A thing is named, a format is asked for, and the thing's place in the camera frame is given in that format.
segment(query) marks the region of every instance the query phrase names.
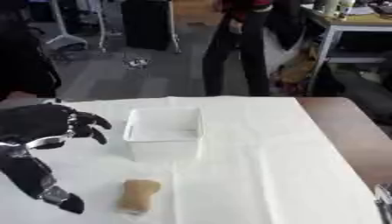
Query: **black pants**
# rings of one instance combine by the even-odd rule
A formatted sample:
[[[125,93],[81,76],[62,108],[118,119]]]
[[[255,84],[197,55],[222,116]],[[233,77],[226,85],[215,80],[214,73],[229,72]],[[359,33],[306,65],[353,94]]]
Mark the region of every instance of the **black pants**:
[[[265,66],[263,26],[268,12],[250,12],[243,25],[242,34],[230,31],[230,13],[220,22],[218,31],[203,59],[203,76],[207,96],[220,95],[223,87],[223,64],[228,55],[240,47],[241,62],[248,80],[251,96],[270,94]]]

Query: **white tablecloth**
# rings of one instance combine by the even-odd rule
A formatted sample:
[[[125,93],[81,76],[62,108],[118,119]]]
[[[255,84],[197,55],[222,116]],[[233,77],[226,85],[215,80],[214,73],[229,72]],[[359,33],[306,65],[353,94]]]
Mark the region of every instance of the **white tablecloth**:
[[[291,98],[164,98],[68,103],[109,119],[109,143],[75,139],[34,151],[59,185],[86,202],[83,215],[29,199],[0,176],[2,223],[380,224],[373,195]],[[158,168],[130,161],[122,140],[133,108],[199,107],[202,159]],[[163,189],[142,217],[120,213],[125,179]]]

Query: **white plastic container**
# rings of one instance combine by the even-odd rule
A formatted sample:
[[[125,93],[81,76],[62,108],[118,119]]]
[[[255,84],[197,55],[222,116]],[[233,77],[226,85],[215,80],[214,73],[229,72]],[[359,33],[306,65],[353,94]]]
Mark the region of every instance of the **white plastic container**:
[[[338,9],[339,1],[340,0],[326,0],[324,15],[329,18],[333,18],[335,16],[335,12]]]
[[[160,165],[199,158],[202,136],[198,108],[138,108],[123,138],[132,160]]]

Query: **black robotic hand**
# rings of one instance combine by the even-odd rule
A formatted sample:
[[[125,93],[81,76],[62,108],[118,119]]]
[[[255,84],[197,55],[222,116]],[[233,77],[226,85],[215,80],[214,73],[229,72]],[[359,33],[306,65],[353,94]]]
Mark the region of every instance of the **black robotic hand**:
[[[92,137],[105,144],[105,136],[95,126],[111,129],[98,115],[61,105],[0,110],[0,170],[30,197],[81,214],[83,200],[55,185],[52,170],[29,150],[59,148],[73,137]]]

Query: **sponge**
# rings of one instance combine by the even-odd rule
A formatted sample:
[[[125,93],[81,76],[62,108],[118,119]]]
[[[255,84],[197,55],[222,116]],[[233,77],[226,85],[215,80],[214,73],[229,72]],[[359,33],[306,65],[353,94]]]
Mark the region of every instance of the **sponge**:
[[[152,180],[127,180],[123,184],[124,191],[119,207],[132,214],[144,214],[151,209],[151,196],[157,193],[161,184]]]

